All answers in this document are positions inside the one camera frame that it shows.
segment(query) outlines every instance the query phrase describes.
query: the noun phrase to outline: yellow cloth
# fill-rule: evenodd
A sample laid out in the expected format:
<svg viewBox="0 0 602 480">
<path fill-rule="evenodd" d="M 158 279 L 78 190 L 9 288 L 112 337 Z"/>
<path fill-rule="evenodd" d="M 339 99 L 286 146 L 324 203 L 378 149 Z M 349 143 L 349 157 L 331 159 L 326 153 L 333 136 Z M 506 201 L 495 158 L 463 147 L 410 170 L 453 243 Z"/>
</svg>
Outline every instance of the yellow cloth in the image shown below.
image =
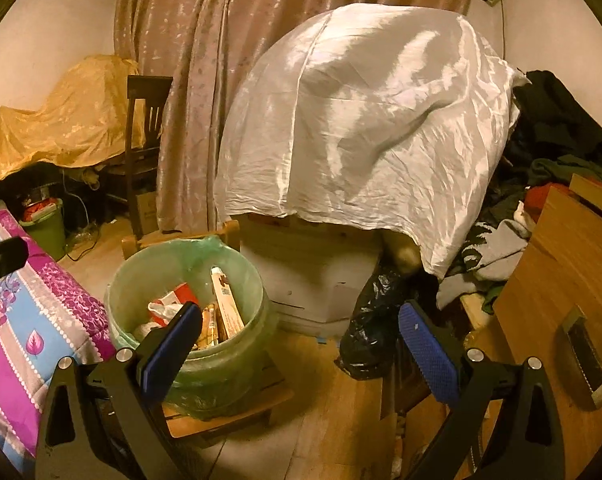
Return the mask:
<svg viewBox="0 0 602 480">
<path fill-rule="evenodd" d="M 34 112 L 0 108 L 0 180 L 35 162 L 95 166 L 125 151 L 127 76 L 135 61 L 89 56 L 69 69 Z M 143 143 L 143 102 L 137 102 L 132 145 Z"/>
</svg>

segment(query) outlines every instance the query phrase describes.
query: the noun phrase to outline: curtain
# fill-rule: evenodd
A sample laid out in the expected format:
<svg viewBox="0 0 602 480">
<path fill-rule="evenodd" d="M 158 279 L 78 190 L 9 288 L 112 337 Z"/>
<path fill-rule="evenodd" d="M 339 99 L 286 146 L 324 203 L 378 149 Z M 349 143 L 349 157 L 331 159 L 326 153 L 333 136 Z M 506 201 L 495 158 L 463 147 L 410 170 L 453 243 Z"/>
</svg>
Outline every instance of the curtain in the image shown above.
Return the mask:
<svg viewBox="0 0 602 480">
<path fill-rule="evenodd" d="M 254 62 L 309 17 L 353 2 L 465 13 L 470 0 L 118 0 L 114 49 L 144 75 L 172 75 L 157 179 L 159 227 L 217 224 L 213 184 L 220 136 Z"/>
</svg>

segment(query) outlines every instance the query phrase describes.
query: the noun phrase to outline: green trash can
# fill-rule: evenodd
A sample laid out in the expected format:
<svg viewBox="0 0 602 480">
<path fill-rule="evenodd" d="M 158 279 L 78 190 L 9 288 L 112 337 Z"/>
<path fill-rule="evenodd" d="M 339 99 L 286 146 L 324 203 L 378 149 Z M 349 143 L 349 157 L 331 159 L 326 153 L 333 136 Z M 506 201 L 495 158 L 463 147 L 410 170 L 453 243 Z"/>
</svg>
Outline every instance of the green trash can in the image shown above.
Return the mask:
<svg viewBox="0 0 602 480">
<path fill-rule="evenodd" d="M 41 249 L 53 257 L 57 262 L 65 256 L 65 228 L 63 227 L 63 201 L 57 198 L 56 210 L 49 212 L 32 222 L 20 221 L 25 229 Z"/>
<path fill-rule="evenodd" d="M 132 332 L 149 321 L 150 301 L 184 282 L 201 306 L 215 300 L 212 267 L 228 277 L 245 328 L 217 346 L 190 352 L 165 399 L 181 413 L 203 420 L 242 412 L 260 378 L 277 314 L 254 266 L 216 236 L 171 240 L 126 260 L 104 298 L 111 341 L 116 348 L 136 348 Z"/>
</svg>

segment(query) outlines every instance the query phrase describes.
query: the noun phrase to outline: silver sheet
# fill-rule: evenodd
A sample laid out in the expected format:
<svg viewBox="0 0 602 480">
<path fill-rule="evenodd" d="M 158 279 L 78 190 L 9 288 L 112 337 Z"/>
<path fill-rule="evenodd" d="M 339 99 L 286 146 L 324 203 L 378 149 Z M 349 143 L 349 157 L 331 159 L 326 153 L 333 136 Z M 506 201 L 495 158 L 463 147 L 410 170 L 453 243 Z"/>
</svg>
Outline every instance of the silver sheet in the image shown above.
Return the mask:
<svg viewBox="0 0 602 480">
<path fill-rule="evenodd" d="M 443 277 L 526 81 L 454 12 L 353 4 L 262 56 L 225 123 L 219 218 L 256 212 L 411 236 Z"/>
</svg>

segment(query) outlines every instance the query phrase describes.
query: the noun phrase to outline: purple floral quilt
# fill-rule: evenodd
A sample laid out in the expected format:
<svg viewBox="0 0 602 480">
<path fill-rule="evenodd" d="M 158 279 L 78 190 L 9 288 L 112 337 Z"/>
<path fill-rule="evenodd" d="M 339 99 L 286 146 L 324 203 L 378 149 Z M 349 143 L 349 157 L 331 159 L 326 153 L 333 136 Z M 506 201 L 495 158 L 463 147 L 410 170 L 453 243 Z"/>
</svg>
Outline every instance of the purple floral quilt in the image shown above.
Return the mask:
<svg viewBox="0 0 602 480">
<path fill-rule="evenodd" d="M 0 240 L 21 236 L 30 256 L 0 280 L 0 446 L 21 472 L 33 467 L 47 386 L 61 357 L 87 363 L 114 347 L 102 303 L 29 237 L 0 202 Z"/>
</svg>

